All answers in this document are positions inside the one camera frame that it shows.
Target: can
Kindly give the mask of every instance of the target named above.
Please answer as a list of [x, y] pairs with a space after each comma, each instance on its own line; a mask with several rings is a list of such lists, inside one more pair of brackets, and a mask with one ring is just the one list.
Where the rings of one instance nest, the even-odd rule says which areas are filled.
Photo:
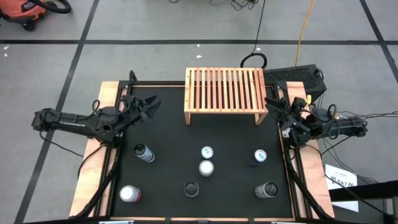
[[138, 202], [141, 199], [141, 190], [131, 185], [124, 186], [120, 190], [120, 198], [124, 202]]
[[258, 149], [254, 152], [252, 158], [250, 158], [249, 165], [252, 167], [258, 166], [259, 164], [263, 163], [266, 159], [267, 159], [267, 153], [262, 149]]
[[210, 161], [202, 161], [199, 164], [199, 172], [204, 177], [209, 177], [214, 171], [214, 165]]
[[199, 185], [195, 182], [188, 182], [184, 186], [184, 192], [188, 197], [196, 197], [199, 194]]
[[259, 198], [274, 197], [278, 193], [278, 188], [274, 183], [266, 182], [256, 187], [255, 193]]
[[213, 156], [213, 149], [210, 146], [205, 146], [201, 149], [201, 156], [204, 159], [210, 159]]
[[151, 163], [155, 160], [155, 154], [144, 144], [138, 144], [134, 148], [135, 155], [145, 162]]

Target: shop vacuum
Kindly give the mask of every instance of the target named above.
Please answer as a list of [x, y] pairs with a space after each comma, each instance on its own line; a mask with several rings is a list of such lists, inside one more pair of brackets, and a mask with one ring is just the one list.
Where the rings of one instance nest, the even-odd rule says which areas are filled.
[[22, 24], [25, 30], [33, 31], [36, 21], [43, 19], [47, 10], [61, 14], [71, 11], [67, 0], [59, 1], [65, 8], [58, 8], [54, 2], [44, 0], [0, 0], [0, 18]]

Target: wooden rack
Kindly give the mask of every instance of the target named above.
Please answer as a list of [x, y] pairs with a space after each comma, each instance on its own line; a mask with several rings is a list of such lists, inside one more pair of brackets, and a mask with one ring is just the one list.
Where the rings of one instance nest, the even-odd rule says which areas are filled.
[[191, 114], [254, 114], [256, 125], [266, 117], [266, 86], [261, 68], [187, 68], [185, 122]]

